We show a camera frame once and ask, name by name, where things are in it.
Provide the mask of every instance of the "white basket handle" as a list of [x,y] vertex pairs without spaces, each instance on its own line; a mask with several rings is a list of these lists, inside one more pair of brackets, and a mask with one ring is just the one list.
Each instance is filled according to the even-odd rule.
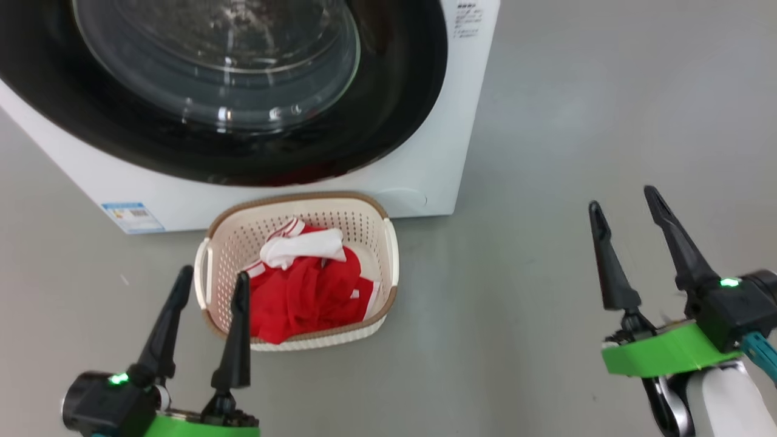
[[[197,257],[194,258],[194,292],[197,294],[197,303],[200,304],[201,309],[207,309],[207,306],[211,304],[213,249],[211,249],[210,242],[210,238],[202,240],[200,247],[197,248]],[[205,275],[203,275],[202,264],[206,254],[207,266],[205,268]],[[203,282],[205,283],[205,293],[203,293]]]
[[396,240],[396,231],[394,230],[394,224],[388,218],[383,219],[385,225],[386,239],[389,244],[389,253],[391,257],[391,286],[396,287],[399,284],[399,243]]

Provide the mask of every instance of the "white cloth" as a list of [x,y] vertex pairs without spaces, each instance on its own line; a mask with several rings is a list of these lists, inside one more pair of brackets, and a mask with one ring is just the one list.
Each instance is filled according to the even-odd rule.
[[260,260],[271,268],[291,267],[297,257],[318,257],[345,262],[343,232],[339,229],[310,232],[297,236],[276,236],[259,251]]

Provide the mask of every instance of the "beige plastic basket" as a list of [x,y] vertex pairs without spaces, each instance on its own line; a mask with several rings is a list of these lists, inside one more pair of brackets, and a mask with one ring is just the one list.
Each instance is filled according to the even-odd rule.
[[266,237],[291,217],[309,225],[338,228],[343,244],[361,262],[362,276],[381,287],[364,322],[303,334],[282,344],[251,339],[255,351],[297,351],[324,348],[374,334],[396,298],[399,249],[394,225],[378,202],[357,193],[300,194],[235,206],[221,214],[197,250],[194,290],[203,316],[213,331],[226,338],[232,322],[230,302],[240,269],[259,258]]

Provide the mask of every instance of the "floor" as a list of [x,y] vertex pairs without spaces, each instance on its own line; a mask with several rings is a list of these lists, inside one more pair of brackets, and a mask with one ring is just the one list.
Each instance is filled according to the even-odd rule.
[[[586,206],[603,204],[655,321],[683,298],[646,183],[721,274],[777,267],[776,12],[506,0],[458,210],[397,222],[387,323],[336,348],[255,354],[240,406],[268,436],[657,436],[640,382],[599,356],[618,315],[601,309]],[[0,131],[0,409],[8,435],[69,435],[61,394],[137,358],[203,235],[125,236],[4,114]],[[175,406],[204,406],[221,346],[190,302]]]

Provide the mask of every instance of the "green led indicator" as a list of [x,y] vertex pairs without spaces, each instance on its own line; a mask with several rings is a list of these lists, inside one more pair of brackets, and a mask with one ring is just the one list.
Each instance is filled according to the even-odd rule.
[[120,375],[113,375],[110,378],[108,378],[108,382],[112,383],[114,386],[120,386],[121,384],[124,384],[129,380],[130,380],[130,376],[126,373],[122,373]]
[[738,287],[739,279],[735,278],[723,278],[720,280],[721,287]]

